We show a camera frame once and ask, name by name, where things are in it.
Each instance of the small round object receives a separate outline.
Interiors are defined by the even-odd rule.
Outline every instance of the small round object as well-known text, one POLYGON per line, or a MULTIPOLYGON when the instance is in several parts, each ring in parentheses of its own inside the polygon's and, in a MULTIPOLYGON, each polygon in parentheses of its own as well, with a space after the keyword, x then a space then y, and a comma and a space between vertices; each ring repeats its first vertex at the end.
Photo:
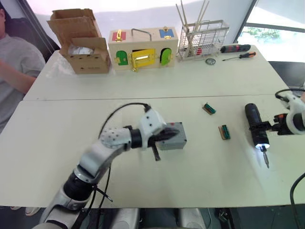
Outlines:
POLYGON ((205 60, 205 62, 208 64, 208 65, 214 65, 216 63, 216 60, 213 59, 213 58, 208 58, 205 60))

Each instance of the black cable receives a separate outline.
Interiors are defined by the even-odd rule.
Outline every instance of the black cable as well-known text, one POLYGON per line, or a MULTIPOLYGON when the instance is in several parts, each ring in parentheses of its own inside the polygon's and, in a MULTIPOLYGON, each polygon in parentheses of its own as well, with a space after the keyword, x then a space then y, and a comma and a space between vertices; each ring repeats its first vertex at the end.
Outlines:
POLYGON ((291 189, 290 189, 290 202, 291 202, 291 208, 292 208, 292 213, 293 213, 293 215, 294 215, 295 223, 296 223, 298 229, 302 229, 302 226, 301 226, 301 223, 300 223, 300 220, 299 220, 299 216, 298 216, 298 214, 297 214, 296 207, 295 207, 294 191, 295 191, 296 186, 300 183, 300 181, 301 181, 304 177, 305 177, 305 173, 303 173, 303 174, 294 182, 294 184, 291 186, 291 189))
POLYGON ((128 103, 128 104, 124 104, 124 105, 120 106, 119 108, 115 109, 115 110, 107 117, 106 121, 104 122, 104 124, 103 124, 103 126, 102 126, 102 128, 101 128, 101 130, 100 130, 100 133, 99 133, 98 138, 100 138, 101 133, 103 132, 103 129, 104 129, 106 123, 108 122, 108 120, 109 120, 118 110, 122 109, 123 107, 129 106, 129 105, 143 105, 143 106, 145 107, 145 109, 150 108, 150 106, 149 106, 148 104, 145 104, 145 103, 128 103))
MULTIPOLYGON (((145 108, 145 111, 147 111, 147 110, 149 110, 149 109, 151 108, 148 104, 145 104, 145 103, 128 103, 128 104, 124 104, 124 105, 118 107, 117 109, 115 109, 115 110, 106 118, 106 120, 105 120, 104 124, 102 125, 102 128, 101 128, 101 130, 100 130, 100 132, 99 132, 98 139, 100 138, 101 133, 103 132, 104 127, 106 126, 106 124, 107 124, 107 122, 109 121, 109 119, 110 119, 118 110, 122 109, 123 107, 129 106, 129 105, 143 105, 144 108, 145 108)), ((105 200, 105 195, 106 195, 106 193, 107 193, 107 189, 108 189, 108 185, 109 185, 109 179, 110 179, 110 172, 111 172, 111 166, 109 167, 109 170, 108 170, 108 177, 107 177, 107 182, 106 182, 106 187, 105 187, 104 194, 102 193, 102 194, 103 194, 103 198, 102 198, 102 201, 101 201, 101 203, 100 203, 100 205, 99 205, 99 208, 98 208, 99 211, 98 211, 98 217, 97 217, 97 219, 96 219, 96 222, 97 222, 96 228, 99 227, 100 215, 101 215, 101 212, 102 212, 101 207, 102 207, 102 204, 103 204, 103 202, 104 202, 104 200, 105 200)), ((94 189, 94 194, 93 194, 93 197, 92 197, 90 206, 89 206, 88 210, 86 211, 85 217, 87 217, 87 215, 89 214, 89 211, 90 211, 91 208, 92 208, 92 205, 93 205, 93 202, 94 202, 94 199, 95 199, 96 191, 97 191, 97 187, 95 187, 95 189, 94 189)))
POLYGON ((276 92, 275 93, 275 97, 277 99, 283 100, 285 102, 289 102, 287 99, 285 99, 284 97, 279 95, 281 92, 288 92, 288 91, 291 91, 291 92, 305 92, 305 89, 302 89, 302 88, 287 88, 287 89, 283 89, 283 90, 280 90, 280 91, 276 92))
POLYGON ((207 228, 207 229, 210 229, 210 227, 211 227, 211 229, 213 229, 212 216, 211 216, 211 213, 210 213, 209 208, 207 208, 207 209, 208 209, 208 213, 209 213, 209 217, 210 217, 210 223, 209 223, 209 225, 208 225, 206 228, 207 228))
POLYGON ((273 224, 274 224, 274 222, 275 222, 275 216, 276 216, 276 214, 277 214, 277 211, 273 214, 273 218, 272 218, 272 221, 271 221, 270 229, 273 228, 273 224))
POLYGON ((111 202, 113 202, 113 199, 111 199, 110 196, 108 196, 106 193, 104 193, 104 191, 100 190, 98 187, 96 188, 96 191, 98 191, 99 193, 101 193, 102 195, 104 195, 108 200, 110 200, 111 202))
POLYGON ((83 216, 82 221, 88 216, 89 212, 91 211, 91 208, 92 208, 92 205, 93 205, 93 202, 94 202, 94 199, 95 199, 95 195, 96 195, 96 186, 93 187, 93 196, 92 196, 92 199, 91 199, 91 203, 90 203, 87 211, 85 212, 85 215, 83 216))
MULTIPOLYGON (((105 187, 105 193, 107 193, 107 189, 108 189, 108 185, 109 185, 109 180, 110 180, 110 172, 111 172, 111 166, 109 167, 109 170, 108 170, 108 177, 107 177, 107 182, 106 182, 106 187, 105 187)), ((101 213, 102 213, 102 205, 103 205, 103 202, 105 200, 105 195, 103 195, 103 198, 100 202, 100 205, 99 205, 99 211, 98 211, 98 215, 97 215, 97 219, 96 219, 96 224, 95 224, 95 228, 98 229, 99 228, 99 224, 100 224, 100 216, 101 216, 101 213)))

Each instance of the open cardboard box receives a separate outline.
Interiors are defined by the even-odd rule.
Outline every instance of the open cardboard box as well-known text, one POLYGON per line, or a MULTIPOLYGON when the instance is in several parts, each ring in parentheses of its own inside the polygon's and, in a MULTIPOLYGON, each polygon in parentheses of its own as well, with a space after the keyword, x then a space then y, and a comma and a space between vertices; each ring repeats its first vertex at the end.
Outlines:
POLYGON ((107 73, 110 58, 106 40, 90 9, 55 10, 48 24, 56 34, 60 44, 60 54, 71 64, 76 74, 107 73), (93 54, 69 55, 69 46, 87 47, 93 54))
POLYGON ((72 38, 72 44, 93 49, 93 54, 68 54, 68 45, 62 46, 59 51, 71 64, 76 74, 108 73, 110 58, 106 40, 103 37, 72 38))
POLYGON ((90 9, 54 10, 48 24, 61 45, 73 37, 102 37, 90 9))

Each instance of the gray shirt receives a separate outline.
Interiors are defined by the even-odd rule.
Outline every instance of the gray shirt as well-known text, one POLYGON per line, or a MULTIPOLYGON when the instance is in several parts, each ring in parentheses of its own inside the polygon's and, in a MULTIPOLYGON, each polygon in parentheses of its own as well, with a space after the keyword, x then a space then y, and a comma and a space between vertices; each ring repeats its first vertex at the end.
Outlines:
MULTIPOLYGON (((39 75, 45 65, 41 52, 34 45, 7 34, 0 40, 0 60, 34 77, 39 75)), ((0 134, 23 97, 23 93, 0 78, 0 134)))

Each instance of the metal handle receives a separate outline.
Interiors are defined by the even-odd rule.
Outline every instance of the metal handle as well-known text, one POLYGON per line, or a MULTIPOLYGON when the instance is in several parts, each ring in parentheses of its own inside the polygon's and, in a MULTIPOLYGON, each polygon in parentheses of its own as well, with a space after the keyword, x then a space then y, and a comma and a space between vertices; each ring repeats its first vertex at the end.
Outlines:
POLYGON ((147 32, 147 31, 144 31, 144 30, 139 30, 139 29, 132 29, 132 36, 133 36, 133 31, 136 30, 136 31, 139 31, 139 32, 144 32, 144 33, 147 33, 149 35, 149 38, 150 38, 150 41, 152 41, 152 35, 150 32, 147 32))

